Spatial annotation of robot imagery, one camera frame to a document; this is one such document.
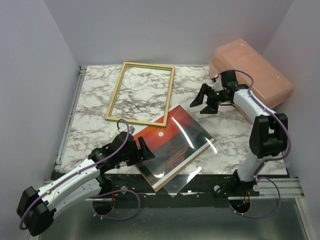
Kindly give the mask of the green wooden picture frame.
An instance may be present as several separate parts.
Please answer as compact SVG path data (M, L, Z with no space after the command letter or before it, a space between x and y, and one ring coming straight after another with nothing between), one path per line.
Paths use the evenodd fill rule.
M135 125L167 125L175 67L125 61L105 115Z

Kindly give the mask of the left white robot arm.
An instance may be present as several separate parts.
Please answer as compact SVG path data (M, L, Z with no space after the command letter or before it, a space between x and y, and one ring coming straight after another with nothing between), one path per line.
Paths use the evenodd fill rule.
M87 198L104 198L120 192L105 173L124 162L128 167L155 158L143 137L119 133L111 143L95 148L76 168L57 180L22 192L17 207L19 228L37 236L47 230L72 204Z

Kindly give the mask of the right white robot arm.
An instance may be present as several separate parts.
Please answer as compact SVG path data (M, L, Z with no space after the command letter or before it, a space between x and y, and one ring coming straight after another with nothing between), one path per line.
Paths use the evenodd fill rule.
M216 74L212 80L220 78L221 90L215 90L206 83L202 84L190 107L206 104L202 115L217 114L219 105L229 102L240 107L252 121L249 137L250 153L244 163L234 171L230 182L216 189L216 194L239 197L247 194L257 184L257 176L266 163L286 158L291 149L288 132L288 117L276 113L262 103L253 93L253 84L240 84L237 79L238 69L229 69Z

